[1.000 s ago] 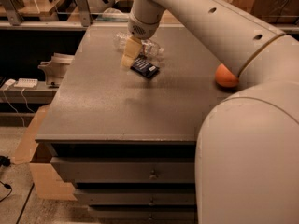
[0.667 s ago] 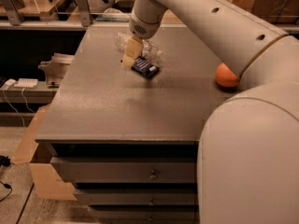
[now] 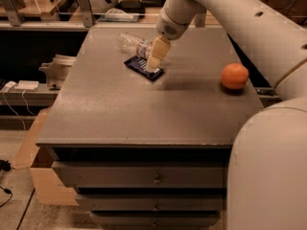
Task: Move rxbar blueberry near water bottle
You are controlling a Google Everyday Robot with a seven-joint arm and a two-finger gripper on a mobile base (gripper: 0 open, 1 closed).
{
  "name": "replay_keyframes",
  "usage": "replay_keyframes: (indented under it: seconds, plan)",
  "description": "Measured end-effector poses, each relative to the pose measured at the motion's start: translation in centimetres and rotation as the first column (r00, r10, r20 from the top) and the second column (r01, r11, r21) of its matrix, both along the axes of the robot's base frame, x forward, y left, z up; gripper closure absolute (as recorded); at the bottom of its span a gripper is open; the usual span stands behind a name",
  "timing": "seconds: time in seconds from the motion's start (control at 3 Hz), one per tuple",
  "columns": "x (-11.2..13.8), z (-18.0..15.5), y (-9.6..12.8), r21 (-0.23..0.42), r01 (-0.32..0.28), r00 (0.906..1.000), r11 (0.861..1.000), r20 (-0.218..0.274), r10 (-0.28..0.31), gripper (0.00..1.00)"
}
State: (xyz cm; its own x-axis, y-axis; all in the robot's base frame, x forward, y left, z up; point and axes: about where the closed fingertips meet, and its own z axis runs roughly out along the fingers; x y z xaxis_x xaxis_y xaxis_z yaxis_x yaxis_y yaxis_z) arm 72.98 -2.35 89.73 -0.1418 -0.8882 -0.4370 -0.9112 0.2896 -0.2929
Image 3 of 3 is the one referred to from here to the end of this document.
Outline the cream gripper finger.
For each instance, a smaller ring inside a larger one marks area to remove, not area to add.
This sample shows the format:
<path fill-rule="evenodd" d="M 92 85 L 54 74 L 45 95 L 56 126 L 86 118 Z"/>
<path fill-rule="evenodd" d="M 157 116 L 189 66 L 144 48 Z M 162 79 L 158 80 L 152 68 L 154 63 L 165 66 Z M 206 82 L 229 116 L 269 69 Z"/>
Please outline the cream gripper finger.
<path fill-rule="evenodd" d="M 171 42 L 164 36 L 158 36 L 153 41 L 153 47 L 150 56 L 147 59 L 146 70 L 148 72 L 153 72 L 164 59 L 171 48 Z"/>

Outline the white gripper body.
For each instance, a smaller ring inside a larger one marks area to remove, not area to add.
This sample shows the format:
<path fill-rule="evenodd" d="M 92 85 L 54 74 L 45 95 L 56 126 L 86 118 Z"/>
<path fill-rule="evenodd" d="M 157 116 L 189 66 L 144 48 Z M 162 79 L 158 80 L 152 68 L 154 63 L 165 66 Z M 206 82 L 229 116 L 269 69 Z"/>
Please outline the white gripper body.
<path fill-rule="evenodd" d="M 162 8 L 156 21 L 156 28 L 160 35 L 169 40 L 182 37 L 191 23 L 191 15 L 178 8 Z"/>

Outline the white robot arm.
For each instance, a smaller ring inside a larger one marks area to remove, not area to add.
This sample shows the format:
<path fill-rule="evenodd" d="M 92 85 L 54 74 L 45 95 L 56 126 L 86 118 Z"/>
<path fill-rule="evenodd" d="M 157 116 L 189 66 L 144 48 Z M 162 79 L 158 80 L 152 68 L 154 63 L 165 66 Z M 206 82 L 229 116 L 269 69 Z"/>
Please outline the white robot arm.
<path fill-rule="evenodd" d="M 280 97 L 232 146 L 227 230 L 307 229 L 307 32 L 259 0 L 166 0 L 157 31 L 175 40 L 209 11 Z"/>

